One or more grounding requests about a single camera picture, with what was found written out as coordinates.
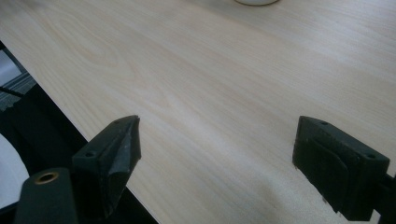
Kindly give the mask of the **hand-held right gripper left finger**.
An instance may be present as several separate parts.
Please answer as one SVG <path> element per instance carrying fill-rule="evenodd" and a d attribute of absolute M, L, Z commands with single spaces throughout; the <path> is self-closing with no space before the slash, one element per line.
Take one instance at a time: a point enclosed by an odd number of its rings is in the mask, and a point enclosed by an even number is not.
<path fill-rule="evenodd" d="M 112 121 L 73 156 L 85 217 L 105 219 L 116 210 L 141 159 L 139 121 L 136 115 Z"/>

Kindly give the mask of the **white cup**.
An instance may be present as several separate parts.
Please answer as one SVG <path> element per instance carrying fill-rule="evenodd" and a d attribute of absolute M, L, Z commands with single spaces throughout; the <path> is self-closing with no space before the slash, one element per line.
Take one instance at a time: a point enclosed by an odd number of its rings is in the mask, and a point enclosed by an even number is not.
<path fill-rule="evenodd" d="M 267 6 L 275 3 L 278 0 L 234 0 L 235 2 L 252 7 Z"/>

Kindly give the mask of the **white cloth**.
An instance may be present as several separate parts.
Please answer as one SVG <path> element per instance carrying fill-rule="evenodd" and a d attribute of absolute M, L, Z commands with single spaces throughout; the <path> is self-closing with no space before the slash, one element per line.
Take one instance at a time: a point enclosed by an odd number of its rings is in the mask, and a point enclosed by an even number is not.
<path fill-rule="evenodd" d="M 17 150 L 0 134 L 0 209 L 16 203 L 29 174 Z"/>

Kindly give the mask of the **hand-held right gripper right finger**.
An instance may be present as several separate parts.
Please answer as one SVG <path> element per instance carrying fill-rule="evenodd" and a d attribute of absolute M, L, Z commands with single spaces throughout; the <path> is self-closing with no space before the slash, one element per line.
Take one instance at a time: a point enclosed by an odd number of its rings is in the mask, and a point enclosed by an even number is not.
<path fill-rule="evenodd" d="M 390 159 L 329 122 L 299 117 L 292 163 L 347 220 L 390 220 Z"/>

